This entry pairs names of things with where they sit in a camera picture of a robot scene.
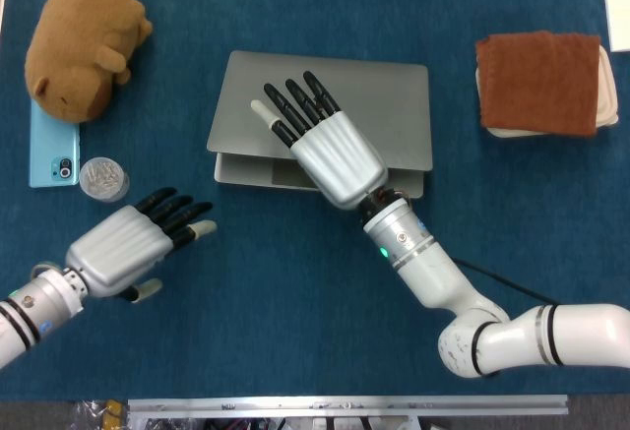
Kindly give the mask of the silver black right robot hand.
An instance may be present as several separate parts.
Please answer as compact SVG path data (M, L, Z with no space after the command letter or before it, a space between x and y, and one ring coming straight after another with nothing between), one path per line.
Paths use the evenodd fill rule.
M288 79L291 98L286 98L266 83L264 93L275 108L260 99L253 99L250 107L326 199L352 210L386 184L388 168L319 79L310 71L303 79L311 93Z

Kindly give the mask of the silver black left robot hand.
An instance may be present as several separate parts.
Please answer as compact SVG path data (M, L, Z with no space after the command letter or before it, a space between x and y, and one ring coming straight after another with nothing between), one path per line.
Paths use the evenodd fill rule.
M78 279L82 295L118 297L138 303L159 292L158 278L142 277L182 247L214 233L218 226L200 216L213 207L196 203L173 187L158 189L101 221L71 244L64 277Z

